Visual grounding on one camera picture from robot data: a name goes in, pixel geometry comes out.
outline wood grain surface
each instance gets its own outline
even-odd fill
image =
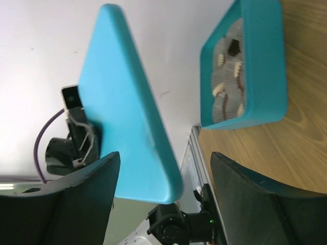
[[[327,1],[283,0],[289,110],[276,123],[202,130],[211,152],[283,183],[327,193]]]

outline turquoise plastic tray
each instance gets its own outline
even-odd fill
[[[87,118],[102,132],[101,157],[120,152],[115,196],[163,204],[179,199],[180,172],[117,5],[99,12],[78,87]]]
[[[215,124],[211,91],[213,50],[238,18],[243,18],[244,113]],[[201,126],[237,129],[281,120],[288,107],[282,7],[278,0],[236,0],[205,43],[200,57]]]

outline cupcake liner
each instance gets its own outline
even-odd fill
[[[219,123],[221,121],[224,121],[223,106],[224,106],[225,97],[226,97],[226,93],[223,92],[215,98],[215,102],[213,105],[213,122],[214,123]]]
[[[228,100],[225,106],[225,119],[230,120],[238,117],[238,111],[241,104],[241,98],[234,99],[236,96],[234,94],[228,94]]]
[[[215,70],[211,75],[211,90],[212,92],[214,89],[221,83],[224,82],[224,69],[219,68]]]
[[[226,50],[226,56],[234,57],[235,55],[242,54],[243,53],[243,19],[236,20],[228,29],[226,33],[225,38],[225,50]],[[234,48],[239,49],[239,52],[235,55],[231,55],[229,52],[229,49],[231,45],[234,45]]]
[[[244,104],[244,96],[245,96],[245,84],[244,84],[244,70],[243,66],[240,70],[239,76],[236,78],[238,88],[241,90],[241,96],[242,96],[242,103]]]
[[[214,55],[213,55],[213,70],[217,69],[218,66],[218,60],[219,60],[219,55],[225,56],[225,44],[226,38],[223,37],[221,38],[217,43],[214,48]]]
[[[235,63],[239,61],[228,61],[224,66],[224,77],[223,81],[225,84],[225,91],[227,95],[233,100],[241,102],[242,99],[242,88],[239,87],[238,78],[235,78]]]

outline purple cable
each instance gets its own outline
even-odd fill
[[[37,157],[37,152],[39,149],[39,144],[41,141],[41,138],[44,134],[44,132],[46,131],[46,129],[49,127],[49,125],[55,120],[57,119],[57,117],[59,117],[62,113],[64,112],[64,109],[61,109],[60,111],[58,111],[55,115],[53,115],[49,121],[46,122],[46,124],[43,126],[43,128],[41,129],[40,133],[38,134],[38,136],[36,137],[35,140],[35,144],[34,144],[34,148],[33,148],[33,157],[34,157],[34,164],[37,170],[37,173],[40,176],[41,181],[46,184],[46,180],[44,175],[42,174],[41,168],[40,168],[40,163],[39,163],[39,159]]]

